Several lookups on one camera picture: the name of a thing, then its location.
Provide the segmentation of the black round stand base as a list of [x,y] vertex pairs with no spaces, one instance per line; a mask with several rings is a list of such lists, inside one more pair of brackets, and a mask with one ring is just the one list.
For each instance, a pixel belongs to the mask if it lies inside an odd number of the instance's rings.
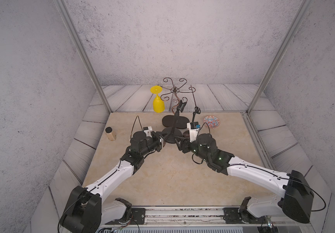
[[183,137],[187,138],[187,139],[190,139],[190,132],[189,132],[189,130],[183,132]]

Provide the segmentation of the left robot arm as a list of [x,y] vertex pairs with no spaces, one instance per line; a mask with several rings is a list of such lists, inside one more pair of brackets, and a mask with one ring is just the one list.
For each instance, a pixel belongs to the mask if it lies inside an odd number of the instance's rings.
[[164,147],[166,134],[139,131],[130,139],[130,146],[117,165],[107,174],[86,187],[75,187],[68,198],[58,227],[72,233],[94,233],[106,223],[129,223],[132,204],[122,198],[105,203],[108,196],[126,179],[133,176],[143,165],[145,158]]

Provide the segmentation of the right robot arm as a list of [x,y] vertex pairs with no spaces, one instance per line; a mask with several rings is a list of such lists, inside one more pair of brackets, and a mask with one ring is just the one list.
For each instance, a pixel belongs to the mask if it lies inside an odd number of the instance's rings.
[[314,191],[302,173],[296,170],[285,173],[249,163],[218,149],[211,134],[201,134],[195,141],[176,137],[175,142],[180,151],[191,152],[201,158],[213,171],[255,183],[280,198],[276,203],[247,199],[246,211],[252,216],[262,217],[282,212],[294,221],[310,223]]

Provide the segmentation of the spare black microphone pole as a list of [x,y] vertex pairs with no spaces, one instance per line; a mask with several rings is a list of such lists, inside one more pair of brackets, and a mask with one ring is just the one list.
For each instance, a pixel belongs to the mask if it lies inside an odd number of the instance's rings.
[[166,136],[166,139],[168,140],[169,143],[172,143],[172,141],[175,139],[175,137],[181,136],[182,133],[175,133],[175,129],[180,117],[180,112],[184,110],[184,107],[186,106],[187,102],[183,102],[182,100],[179,101],[178,106],[176,108],[176,112],[174,114],[173,118],[173,125],[172,127],[169,128],[168,134]]

